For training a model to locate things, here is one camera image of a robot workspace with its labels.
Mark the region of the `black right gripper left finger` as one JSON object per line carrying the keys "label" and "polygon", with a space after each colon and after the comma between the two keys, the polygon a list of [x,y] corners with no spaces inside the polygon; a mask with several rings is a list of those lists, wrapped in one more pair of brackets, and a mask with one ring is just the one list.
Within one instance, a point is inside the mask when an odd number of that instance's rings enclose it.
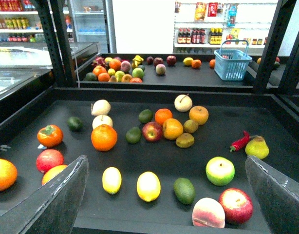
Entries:
{"label": "black right gripper left finger", "polygon": [[81,155],[52,180],[2,214],[0,234],[70,234],[88,175],[88,158]]}

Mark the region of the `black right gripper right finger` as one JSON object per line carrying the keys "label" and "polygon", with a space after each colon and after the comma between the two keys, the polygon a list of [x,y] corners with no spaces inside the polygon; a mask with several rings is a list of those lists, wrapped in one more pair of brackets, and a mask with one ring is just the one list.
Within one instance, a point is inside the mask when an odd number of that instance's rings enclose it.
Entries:
{"label": "black right gripper right finger", "polygon": [[299,234],[299,183],[255,156],[245,171],[271,232]]}

